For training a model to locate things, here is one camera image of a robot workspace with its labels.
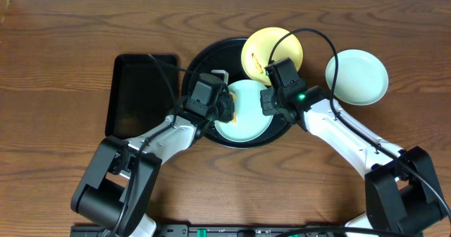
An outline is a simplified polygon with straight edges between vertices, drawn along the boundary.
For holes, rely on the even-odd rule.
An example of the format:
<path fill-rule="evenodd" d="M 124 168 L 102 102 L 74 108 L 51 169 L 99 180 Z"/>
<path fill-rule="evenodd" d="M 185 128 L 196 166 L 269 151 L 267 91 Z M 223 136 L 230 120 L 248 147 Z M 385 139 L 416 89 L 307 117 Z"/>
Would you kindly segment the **green yellow sponge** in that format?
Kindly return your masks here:
<path fill-rule="evenodd" d="M 232 111 L 232 120 L 230 121 L 231 123 L 236 123 L 237 121 L 237 114 L 236 114 L 236 110 L 235 110 L 235 101 L 236 101 L 236 94 L 234 92 L 230 92 L 230 96 L 232 99 L 232 106 L 231 106 L 231 111 Z"/>

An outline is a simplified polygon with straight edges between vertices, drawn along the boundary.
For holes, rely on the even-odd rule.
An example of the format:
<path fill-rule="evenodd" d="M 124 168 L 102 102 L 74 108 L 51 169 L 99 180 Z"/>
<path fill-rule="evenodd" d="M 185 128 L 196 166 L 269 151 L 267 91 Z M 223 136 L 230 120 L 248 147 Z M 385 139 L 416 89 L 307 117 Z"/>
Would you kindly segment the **mint plate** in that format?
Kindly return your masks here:
<path fill-rule="evenodd" d="M 388 72 L 373 54 L 359 49 L 338 53 L 334 97 L 352 105 L 370 105 L 385 95 L 388 85 Z"/>
<path fill-rule="evenodd" d="M 218 133 L 231 142 L 248 142 L 260 136 L 272 122 L 272 116 L 264 116 L 261 108 L 262 90 L 267 87 L 255 80 L 239 80 L 228 86 L 235 95 L 234 119 L 224 123 L 215 121 Z"/>

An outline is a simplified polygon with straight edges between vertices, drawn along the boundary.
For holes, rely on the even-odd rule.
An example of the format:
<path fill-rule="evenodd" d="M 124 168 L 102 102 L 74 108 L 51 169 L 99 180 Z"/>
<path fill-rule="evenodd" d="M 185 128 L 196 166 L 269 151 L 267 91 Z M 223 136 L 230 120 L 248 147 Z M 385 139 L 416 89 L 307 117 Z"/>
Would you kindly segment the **yellow plate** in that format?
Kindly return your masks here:
<path fill-rule="evenodd" d="M 270 85 L 265 67 L 268 65 L 272 49 L 277 41 L 289 31 L 282 28 L 264 28 L 252 34 L 244 44 L 241 53 L 242 67 L 252 80 Z M 285 38 L 273 53 L 273 60 L 289 57 L 298 71 L 302 65 L 303 49 L 299 40 L 291 35 Z"/>

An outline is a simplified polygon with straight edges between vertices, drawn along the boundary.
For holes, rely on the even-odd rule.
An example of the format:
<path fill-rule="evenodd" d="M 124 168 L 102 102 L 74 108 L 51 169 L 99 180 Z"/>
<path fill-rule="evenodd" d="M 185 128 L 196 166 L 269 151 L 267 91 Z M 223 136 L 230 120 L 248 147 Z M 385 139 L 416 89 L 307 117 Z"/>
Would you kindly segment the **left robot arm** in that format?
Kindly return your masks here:
<path fill-rule="evenodd" d="M 110 135 L 99 144 L 70 207 L 104 227 L 109 236 L 153 236 L 147 206 L 161 165 L 191 147 L 215 121 L 233 119 L 227 83 L 211 73 L 197 77 L 191 94 L 157 127 L 135 138 Z"/>

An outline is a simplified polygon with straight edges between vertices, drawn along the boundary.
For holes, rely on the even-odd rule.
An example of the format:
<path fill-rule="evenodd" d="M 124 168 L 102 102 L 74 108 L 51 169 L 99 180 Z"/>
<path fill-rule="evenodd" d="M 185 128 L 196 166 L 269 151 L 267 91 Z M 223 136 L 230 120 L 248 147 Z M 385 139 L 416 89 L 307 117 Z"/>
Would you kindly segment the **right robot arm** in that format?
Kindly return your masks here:
<path fill-rule="evenodd" d="M 333 92 L 308 87 L 289 58 L 270 61 L 261 92 L 265 115 L 281 114 L 328 143 L 364 179 L 366 211 L 340 231 L 347 236 L 415 236 L 450 217 L 429 154 L 378 137 L 342 110 Z"/>

